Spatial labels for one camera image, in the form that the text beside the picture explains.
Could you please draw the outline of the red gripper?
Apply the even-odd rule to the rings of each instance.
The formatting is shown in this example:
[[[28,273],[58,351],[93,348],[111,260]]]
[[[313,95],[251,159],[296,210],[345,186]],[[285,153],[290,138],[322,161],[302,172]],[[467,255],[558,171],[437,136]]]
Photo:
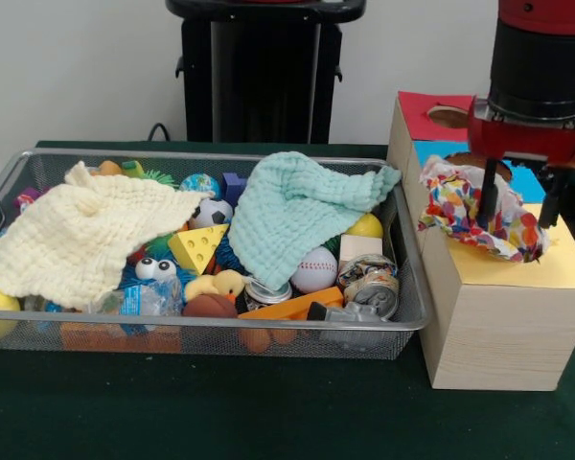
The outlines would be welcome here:
[[[575,168],[575,118],[524,121],[496,112],[487,100],[475,97],[469,109],[468,143],[473,154],[489,158],[476,216],[480,228],[487,228],[495,215],[497,160],[505,158],[550,166],[539,173],[545,189],[539,226],[557,224],[561,196],[569,181],[569,169],[564,168]]]

